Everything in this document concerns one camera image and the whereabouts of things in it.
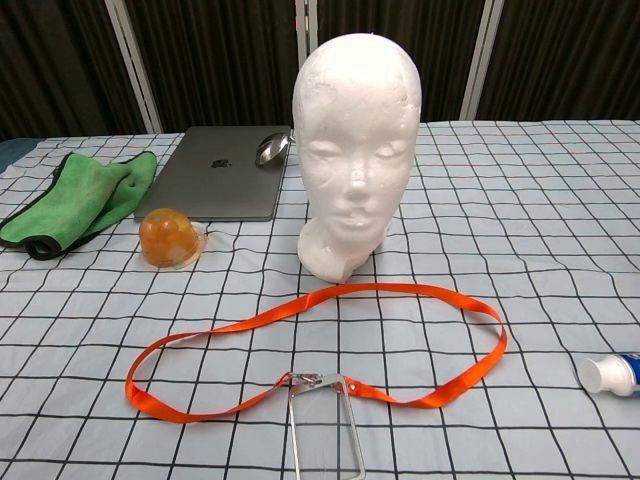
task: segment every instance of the black curtain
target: black curtain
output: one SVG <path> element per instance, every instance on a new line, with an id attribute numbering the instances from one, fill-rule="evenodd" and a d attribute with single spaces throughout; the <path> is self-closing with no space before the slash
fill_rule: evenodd
<path id="1" fill-rule="evenodd" d="M 640 118 L 640 1 L 507 0 L 477 118 Z"/>
<path id="2" fill-rule="evenodd" d="M 103 1 L 0 1 L 0 140 L 141 133 Z"/>
<path id="3" fill-rule="evenodd" d="M 376 33 L 402 46 L 422 81 L 422 120 L 457 120 L 483 0 L 318 0 L 318 42 Z"/>
<path id="4" fill-rule="evenodd" d="M 290 124 L 293 0 L 128 0 L 165 131 Z"/>

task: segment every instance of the table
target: table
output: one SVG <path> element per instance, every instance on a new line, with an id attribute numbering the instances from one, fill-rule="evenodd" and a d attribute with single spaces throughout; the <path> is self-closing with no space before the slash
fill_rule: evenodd
<path id="1" fill-rule="evenodd" d="M 163 164 L 180 139 L 43 141 L 0 176 L 0 217 L 44 190 L 70 151 L 110 162 L 151 150 Z M 421 126 L 389 234 L 350 281 L 474 295 L 503 314 L 510 342 L 484 381 L 442 409 L 353 399 L 368 479 L 640 476 L 640 401 L 588 395 L 574 373 L 586 356 L 640 349 L 639 165 L 639 122 Z M 138 414 L 123 380 L 169 332 L 326 286 L 295 253 L 309 214 L 293 149 L 275 220 L 209 224 L 206 251 L 183 270 L 146 265 L 131 218 L 52 261 L 0 251 L 1 478 L 294 478 L 285 389 L 184 427 Z M 231 406 L 287 370 L 340 371 L 409 399 L 489 351 L 496 331 L 436 300 L 361 294 L 177 345 L 138 378 L 193 411 Z"/>

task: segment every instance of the orange lanyard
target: orange lanyard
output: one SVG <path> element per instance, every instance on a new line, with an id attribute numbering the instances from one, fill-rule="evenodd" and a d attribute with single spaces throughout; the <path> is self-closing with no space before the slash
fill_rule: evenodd
<path id="1" fill-rule="evenodd" d="M 475 365 L 462 372 L 460 375 L 450 380 L 449 382 L 436 388 L 433 392 L 425 395 L 424 397 L 416 400 L 402 402 L 387 395 L 383 391 L 360 382 L 354 378 L 345 377 L 348 386 L 348 393 L 351 396 L 371 398 L 381 402 L 387 402 L 393 405 L 400 405 L 405 407 L 416 408 L 438 408 L 442 407 L 449 402 L 452 402 L 464 392 L 469 390 L 475 385 L 482 377 L 484 377 L 499 361 L 507 347 L 507 332 L 504 328 L 500 315 L 493 308 L 486 303 L 483 303 L 475 298 L 468 297 L 453 290 L 448 290 L 442 287 L 435 287 L 432 285 L 422 285 L 413 283 L 361 283 L 354 285 L 338 285 L 335 287 L 323 288 L 322 290 L 316 290 L 302 297 L 296 298 L 290 302 L 287 302 L 278 307 L 267 310 L 253 318 L 227 325 L 220 328 L 214 328 L 213 330 L 202 330 L 197 332 L 184 332 L 168 335 L 160 340 L 149 345 L 138 358 L 135 359 L 129 373 L 127 374 L 127 380 L 125 383 L 125 391 L 129 402 L 141 412 L 151 415 L 152 417 L 160 420 L 166 420 L 174 423 L 192 423 L 200 422 L 203 420 L 210 420 L 223 415 L 239 412 L 249 407 L 254 406 L 263 400 L 266 396 L 272 393 L 274 390 L 282 385 L 289 384 L 297 375 L 287 372 L 278 379 L 268 390 L 251 397 L 250 399 L 236 405 L 224 412 L 215 413 L 186 413 L 176 410 L 175 408 L 167 405 L 158 398 L 154 397 L 148 392 L 141 390 L 135 384 L 133 375 L 138 366 L 147 358 L 154 350 L 162 347 L 170 342 L 181 340 L 183 338 L 195 337 L 196 335 L 222 335 L 227 333 L 243 332 L 254 328 L 263 327 L 270 323 L 277 322 L 283 318 L 290 317 L 297 313 L 305 312 L 310 308 L 328 300 L 330 298 L 337 297 L 353 292 L 362 292 L 366 290 L 380 290 L 386 292 L 396 293 L 410 293 L 424 296 L 430 296 L 438 298 L 447 302 L 448 304 L 461 308 L 463 310 L 470 310 L 472 312 L 485 313 L 493 317 L 501 328 L 500 340 L 498 344 L 479 360 Z"/>

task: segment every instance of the green cloth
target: green cloth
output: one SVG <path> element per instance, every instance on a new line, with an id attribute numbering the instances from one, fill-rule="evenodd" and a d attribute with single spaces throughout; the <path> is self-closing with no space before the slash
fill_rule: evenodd
<path id="1" fill-rule="evenodd" d="M 47 191 L 0 223 L 0 245 L 25 246 L 33 258 L 48 260 L 88 242 L 135 210 L 156 164 L 151 152 L 110 165 L 67 155 Z"/>

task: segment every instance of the silver laptop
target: silver laptop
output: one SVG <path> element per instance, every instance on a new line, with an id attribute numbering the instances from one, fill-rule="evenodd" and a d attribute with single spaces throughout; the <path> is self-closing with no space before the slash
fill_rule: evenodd
<path id="1" fill-rule="evenodd" d="M 169 207 L 194 220 L 270 220 L 284 162 L 257 167 L 256 149 L 269 135 L 290 130 L 286 125 L 189 128 L 135 218 Z"/>

